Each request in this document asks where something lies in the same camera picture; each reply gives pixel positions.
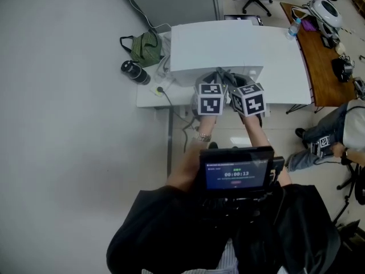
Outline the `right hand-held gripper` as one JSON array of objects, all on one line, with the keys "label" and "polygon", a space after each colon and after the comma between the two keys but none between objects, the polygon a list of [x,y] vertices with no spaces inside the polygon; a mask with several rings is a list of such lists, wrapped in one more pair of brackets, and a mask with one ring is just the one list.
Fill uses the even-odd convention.
[{"label": "right hand-held gripper", "polygon": [[266,111],[264,90],[249,76],[230,74],[228,92],[233,109],[240,115],[248,117]]}]

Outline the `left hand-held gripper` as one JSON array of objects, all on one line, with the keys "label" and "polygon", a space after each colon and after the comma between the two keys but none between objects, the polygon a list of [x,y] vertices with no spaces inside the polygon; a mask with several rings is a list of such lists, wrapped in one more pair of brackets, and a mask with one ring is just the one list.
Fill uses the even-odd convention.
[{"label": "left hand-held gripper", "polygon": [[217,71],[199,77],[194,86],[193,114],[195,116],[222,115],[227,93],[227,84]]}]

